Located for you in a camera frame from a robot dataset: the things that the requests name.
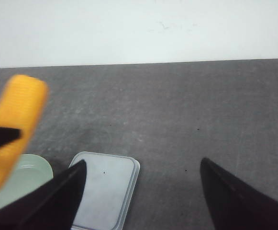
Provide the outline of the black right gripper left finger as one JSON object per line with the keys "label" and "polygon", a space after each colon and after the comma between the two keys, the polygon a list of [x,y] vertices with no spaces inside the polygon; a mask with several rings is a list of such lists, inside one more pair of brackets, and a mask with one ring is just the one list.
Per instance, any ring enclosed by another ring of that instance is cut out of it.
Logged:
{"label": "black right gripper left finger", "polygon": [[0,230],[69,230],[82,200],[87,165],[80,160],[0,209]]}

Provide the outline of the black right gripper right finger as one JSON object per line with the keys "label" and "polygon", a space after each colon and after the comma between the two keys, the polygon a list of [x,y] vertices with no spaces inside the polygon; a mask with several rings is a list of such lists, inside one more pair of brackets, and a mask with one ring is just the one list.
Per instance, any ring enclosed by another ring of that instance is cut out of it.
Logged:
{"label": "black right gripper right finger", "polygon": [[278,201],[212,160],[200,162],[204,198],[217,230],[278,230]]}

